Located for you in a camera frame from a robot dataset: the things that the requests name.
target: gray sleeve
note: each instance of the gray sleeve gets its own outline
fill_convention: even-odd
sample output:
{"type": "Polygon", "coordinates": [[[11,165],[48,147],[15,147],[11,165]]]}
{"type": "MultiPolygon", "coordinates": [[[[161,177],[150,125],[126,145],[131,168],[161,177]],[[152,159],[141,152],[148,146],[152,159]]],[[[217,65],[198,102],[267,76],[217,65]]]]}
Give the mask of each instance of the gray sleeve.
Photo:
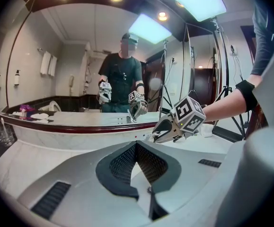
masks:
{"type": "Polygon", "coordinates": [[[272,46],[269,32],[265,25],[262,24],[256,9],[253,22],[256,34],[256,57],[251,74],[262,75],[274,53],[274,47],[272,46]]]}
{"type": "Polygon", "coordinates": [[[134,76],[133,76],[135,81],[142,81],[142,67],[141,67],[141,62],[136,60],[136,66],[134,69],[134,76]]]}

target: baseball cap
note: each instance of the baseball cap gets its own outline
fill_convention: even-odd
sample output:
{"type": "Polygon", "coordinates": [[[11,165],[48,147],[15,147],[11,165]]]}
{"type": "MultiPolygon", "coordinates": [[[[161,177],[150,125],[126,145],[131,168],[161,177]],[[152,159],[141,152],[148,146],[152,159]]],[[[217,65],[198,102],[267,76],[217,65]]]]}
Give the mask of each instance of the baseball cap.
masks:
{"type": "Polygon", "coordinates": [[[122,39],[128,39],[128,40],[134,42],[135,44],[137,44],[138,41],[139,41],[139,38],[138,38],[137,35],[130,34],[130,33],[124,34],[124,35],[122,36],[122,39]]]}

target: man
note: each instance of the man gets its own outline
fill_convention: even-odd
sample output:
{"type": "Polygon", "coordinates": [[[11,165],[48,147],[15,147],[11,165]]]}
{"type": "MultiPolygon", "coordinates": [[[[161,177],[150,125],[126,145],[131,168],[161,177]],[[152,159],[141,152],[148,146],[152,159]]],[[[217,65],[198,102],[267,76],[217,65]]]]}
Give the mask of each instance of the man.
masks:
{"type": "Polygon", "coordinates": [[[261,82],[261,75],[274,53],[274,18],[262,0],[255,0],[253,23],[256,34],[256,58],[251,75],[247,80],[237,84],[237,89],[227,97],[203,109],[207,122],[242,114],[257,105],[252,90],[261,82]]]}
{"type": "Polygon", "coordinates": [[[139,38],[136,35],[126,33],[121,40],[119,53],[108,55],[101,66],[99,75],[101,82],[109,82],[112,87],[110,103],[102,104],[103,113],[127,113],[130,108],[128,95],[131,92],[133,81],[136,91],[144,98],[144,84],[142,81],[141,63],[133,58],[139,38]]]}

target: jeans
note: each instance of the jeans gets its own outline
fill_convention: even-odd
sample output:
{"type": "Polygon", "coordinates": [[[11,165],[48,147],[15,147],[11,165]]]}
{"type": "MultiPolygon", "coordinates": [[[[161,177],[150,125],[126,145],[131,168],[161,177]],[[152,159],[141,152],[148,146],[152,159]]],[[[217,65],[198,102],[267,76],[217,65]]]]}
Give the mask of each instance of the jeans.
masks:
{"type": "Polygon", "coordinates": [[[103,113],[127,113],[129,109],[129,104],[102,104],[102,112],[103,113]]]}

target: dark green t-shirt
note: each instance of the dark green t-shirt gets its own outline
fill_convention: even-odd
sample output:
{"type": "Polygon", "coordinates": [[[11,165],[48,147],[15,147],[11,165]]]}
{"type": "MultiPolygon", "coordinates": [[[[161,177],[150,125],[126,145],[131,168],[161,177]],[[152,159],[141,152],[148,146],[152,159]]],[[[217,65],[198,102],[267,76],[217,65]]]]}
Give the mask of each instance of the dark green t-shirt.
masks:
{"type": "Polygon", "coordinates": [[[104,59],[99,75],[107,76],[112,87],[111,103],[128,104],[133,81],[142,80],[141,63],[133,57],[123,59],[118,53],[110,54],[104,59]]]}

